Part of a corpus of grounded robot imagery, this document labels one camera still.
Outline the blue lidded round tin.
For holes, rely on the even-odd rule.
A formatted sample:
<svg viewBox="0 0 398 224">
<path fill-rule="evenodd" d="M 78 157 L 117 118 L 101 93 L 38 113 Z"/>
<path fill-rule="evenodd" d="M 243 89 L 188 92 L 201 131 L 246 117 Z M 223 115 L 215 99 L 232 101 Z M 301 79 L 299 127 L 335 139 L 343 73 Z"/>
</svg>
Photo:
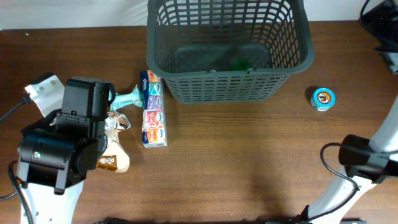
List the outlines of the blue lidded round tin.
<svg viewBox="0 0 398 224">
<path fill-rule="evenodd" d="M 335 94 L 328 88 L 317 88 L 310 97 L 311 106 L 317 111 L 327 111 L 336 102 Z"/>
</svg>

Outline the grey plastic lattice basket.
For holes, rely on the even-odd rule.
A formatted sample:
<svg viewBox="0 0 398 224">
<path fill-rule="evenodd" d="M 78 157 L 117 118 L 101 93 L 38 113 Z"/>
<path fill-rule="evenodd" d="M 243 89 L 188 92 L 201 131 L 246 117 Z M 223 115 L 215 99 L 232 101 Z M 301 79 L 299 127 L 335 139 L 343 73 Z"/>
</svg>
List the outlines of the grey plastic lattice basket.
<svg viewBox="0 0 398 224">
<path fill-rule="evenodd" d="M 147 4 L 147 65 L 181 103 L 266 100 L 314 58 L 303 0 Z"/>
</svg>

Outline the green capped jar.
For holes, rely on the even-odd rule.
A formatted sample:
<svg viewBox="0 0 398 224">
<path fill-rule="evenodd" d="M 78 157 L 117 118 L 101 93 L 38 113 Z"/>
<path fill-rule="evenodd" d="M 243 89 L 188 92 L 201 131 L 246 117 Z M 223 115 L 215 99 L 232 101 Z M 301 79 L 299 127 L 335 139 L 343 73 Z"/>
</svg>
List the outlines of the green capped jar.
<svg viewBox="0 0 398 224">
<path fill-rule="evenodd" d="M 248 71 L 253 68 L 248 60 L 236 60 L 231 64 L 231 71 Z"/>
</svg>

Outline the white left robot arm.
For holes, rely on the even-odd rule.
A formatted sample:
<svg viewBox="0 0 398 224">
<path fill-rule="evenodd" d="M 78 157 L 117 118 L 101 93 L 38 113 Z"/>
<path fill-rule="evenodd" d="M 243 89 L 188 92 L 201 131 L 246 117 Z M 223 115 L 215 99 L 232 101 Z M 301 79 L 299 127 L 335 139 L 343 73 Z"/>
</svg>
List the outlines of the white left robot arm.
<svg viewBox="0 0 398 224">
<path fill-rule="evenodd" d="M 21 223 L 71 223 L 87 173 L 107 148 L 114 85 L 85 77 L 62 84 L 46 73 L 25 91 L 43 117 L 22 130 L 17 150 Z"/>
</svg>

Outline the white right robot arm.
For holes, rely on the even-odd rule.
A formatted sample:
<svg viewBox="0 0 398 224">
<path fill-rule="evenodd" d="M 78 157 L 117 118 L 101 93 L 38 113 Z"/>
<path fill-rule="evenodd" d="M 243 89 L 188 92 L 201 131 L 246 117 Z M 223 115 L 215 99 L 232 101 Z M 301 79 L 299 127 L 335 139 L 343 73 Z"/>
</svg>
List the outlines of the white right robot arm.
<svg viewBox="0 0 398 224">
<path fill-rule="evenodd" d="M 397 73 L 397 1 L 362 7 L 359 21 L 380 41 L 376 48 L 393 74 Z M 335 175 L 323 195 L 304 208 L 297 223 L 341 223 L 356 201 L 386 178 L 397 177 L 397 103 L 371 139 L 353 134 L 320 150 L 325 168 Z"/>
</svg>

